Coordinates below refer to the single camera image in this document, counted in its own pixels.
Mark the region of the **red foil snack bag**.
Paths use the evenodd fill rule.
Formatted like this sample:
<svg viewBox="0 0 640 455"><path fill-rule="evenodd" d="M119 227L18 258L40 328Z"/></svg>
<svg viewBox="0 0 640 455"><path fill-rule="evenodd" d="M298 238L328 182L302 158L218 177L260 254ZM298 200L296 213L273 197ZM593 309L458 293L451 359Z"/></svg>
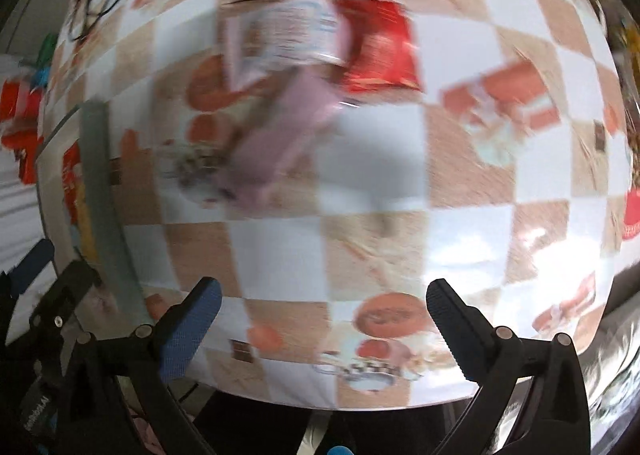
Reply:
<svg viewBox="0 0 640 455"><path fill-rule="evenodd" d="M421 91L409 19L396 2L334 0L352 34L341 79L349 94Z"/></svg>

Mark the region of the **mauve pink snack wrapper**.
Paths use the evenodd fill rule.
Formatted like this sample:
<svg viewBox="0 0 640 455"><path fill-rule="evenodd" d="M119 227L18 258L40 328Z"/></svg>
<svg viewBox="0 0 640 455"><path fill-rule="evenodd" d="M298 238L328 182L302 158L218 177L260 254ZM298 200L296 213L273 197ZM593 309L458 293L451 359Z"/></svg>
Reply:
<svg viewBox="0 0 640 455"><path fill-rule="evenodd" d="M341 108L341 97L307 67L295 69L271 105L269 118L248 132L215 175L218 193L247 211L267 204L277 181Z"/></svg>

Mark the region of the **grey cardboard box tray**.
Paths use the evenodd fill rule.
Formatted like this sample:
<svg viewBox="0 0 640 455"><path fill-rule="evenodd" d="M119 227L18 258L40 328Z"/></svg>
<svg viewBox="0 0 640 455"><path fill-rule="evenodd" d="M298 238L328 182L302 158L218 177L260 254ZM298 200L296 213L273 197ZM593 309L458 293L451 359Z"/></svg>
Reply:
<svg viewBox="0 0 640 455"><path fill-rule="evenodd" d="M100 100L81 103L64 116L44 140L36 159L38 204L44 233L55 248L55 272L61 273L79 258L66 218L62 182L63 155L75 143L102 282L125 322L134 326L149 323L142 288L117 219L110 182L108 105Z"/></svg>

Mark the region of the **red kitkat style bar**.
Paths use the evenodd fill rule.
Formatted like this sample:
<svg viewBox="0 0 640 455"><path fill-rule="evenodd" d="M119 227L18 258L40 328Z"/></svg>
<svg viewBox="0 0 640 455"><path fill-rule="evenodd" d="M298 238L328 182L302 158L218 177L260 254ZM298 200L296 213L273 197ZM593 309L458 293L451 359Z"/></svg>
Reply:
<svg viewBox="0 0 640 455"><path fill-rule="evenodd" d="M78 223L76 197L77 197L77 181L79 175L74 172L74 168L81 164L80 148L78 142L70 145L70 148L63 154L62 159L62 184L64 193L64 204L67 214L70 217L70 223L76 225Z"/></svg>

